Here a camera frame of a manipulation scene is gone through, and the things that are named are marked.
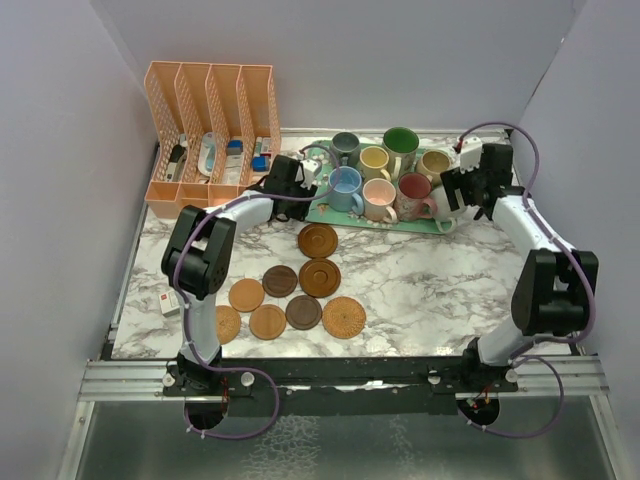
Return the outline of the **white speckled mug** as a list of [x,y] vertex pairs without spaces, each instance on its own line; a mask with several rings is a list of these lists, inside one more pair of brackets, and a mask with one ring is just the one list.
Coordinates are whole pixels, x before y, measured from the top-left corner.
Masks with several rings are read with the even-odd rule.
[[467,210],[467,206],[464,204],[460,192],[456,192],[458,202],[457,209],[451,209],[446,191],[442,185],[436,187],[431,192],[430,197],[437,205],[437,211],[433,216],[436,227],[443,234],[453,232],[457,227],[457,219]]

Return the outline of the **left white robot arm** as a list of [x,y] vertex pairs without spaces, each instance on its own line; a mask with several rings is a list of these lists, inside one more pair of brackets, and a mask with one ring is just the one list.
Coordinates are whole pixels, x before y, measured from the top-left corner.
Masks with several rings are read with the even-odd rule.
[[216,294],[223,286],[236,237],[273,219],[303,220],[315,198],[321,165],[312,159],[274,158],[268,175],[240,196],[205,210],[180,212],[161,260],[182,317],[178,361],[189,366],[186,382],[206,395],[220,385],[221,345],[216,330]]

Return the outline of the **green floral tray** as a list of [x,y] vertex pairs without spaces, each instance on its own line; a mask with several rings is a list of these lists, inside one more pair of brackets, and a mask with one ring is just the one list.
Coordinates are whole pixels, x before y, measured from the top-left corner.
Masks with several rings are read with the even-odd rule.
[[[327,190],[328,175],[333,170],[334,166],[332,160],[329,158],[329,154],[326,149],[329,148],[329,140],[316,140],[314,141],[315,148],[311,148],[307,151],[308,158],[314,160],[316,163],[322,165],[320,173],[316,176],[316,183],[318,184],[318,194],[322,194]],[[455,219],[447,219],[446,221],[439,222],[434,219],[417,219],[412,222],[400,221],[395,224],[387,222],[374,222],[367,219],[365,216],[357,216],[352,211],[339,212],[332,209],[326,201],[326,197],[320,200],[314,200],[311,203],[309,211],[306,216],[307,222],[330,224],[341,227],[355,227],[355,228],[367,228],[378,230],[391,230],[397,232],[417,233],[417,234],[433,234],[433,235],[446,235],[452,233],[458,223]]]

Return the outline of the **brown wooden coaster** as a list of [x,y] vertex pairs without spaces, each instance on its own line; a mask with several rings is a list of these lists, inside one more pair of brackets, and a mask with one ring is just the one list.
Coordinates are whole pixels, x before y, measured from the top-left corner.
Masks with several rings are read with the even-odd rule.
[[331,226],[312,223],[299,232],[297,242],[305,256],[311,259],[327,258],[337,249],[338,236]]
[[335,293],[341,283],[338,266],[326,258],[307,261],[299,270],[299,283],[309,296],[325,298]]

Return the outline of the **woven rattan coaster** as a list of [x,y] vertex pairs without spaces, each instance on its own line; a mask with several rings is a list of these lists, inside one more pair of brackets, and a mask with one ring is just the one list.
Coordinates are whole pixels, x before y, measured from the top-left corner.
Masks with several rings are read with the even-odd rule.
[[234,340],[242,326],[240,314],[231,306],[216,307],[217,338],[221,345]]
[[322,322],[325,330],[338,339],[350,339],[360,334],[366,324],[366,312],[353,298],[340,296],[324,307]]

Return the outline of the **peach plastic file organizer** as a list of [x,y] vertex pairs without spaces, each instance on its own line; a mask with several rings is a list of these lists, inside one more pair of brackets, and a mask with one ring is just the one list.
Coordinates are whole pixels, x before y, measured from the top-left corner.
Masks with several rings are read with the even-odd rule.
[[158,218],[237,197],[261,175],[253,159],[280,150],[270,65],[154,61],[144,87],[159,141],[145,201]]

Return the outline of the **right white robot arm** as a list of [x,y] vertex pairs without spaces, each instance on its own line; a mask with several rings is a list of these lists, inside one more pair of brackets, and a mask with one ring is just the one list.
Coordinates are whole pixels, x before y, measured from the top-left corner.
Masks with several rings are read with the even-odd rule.
[[503,367],[542,343],[575,344],[595,321],[596,255],[562,239],[540,215],[527,188],[513,182],[509,145],[461,140],[459,165],[441,175],[452,209],[477,207],[478,216],[508,235],[524,259],[511,299],[511,317],[469,346],[476,357],[459,367],[461,383],[481,391]]

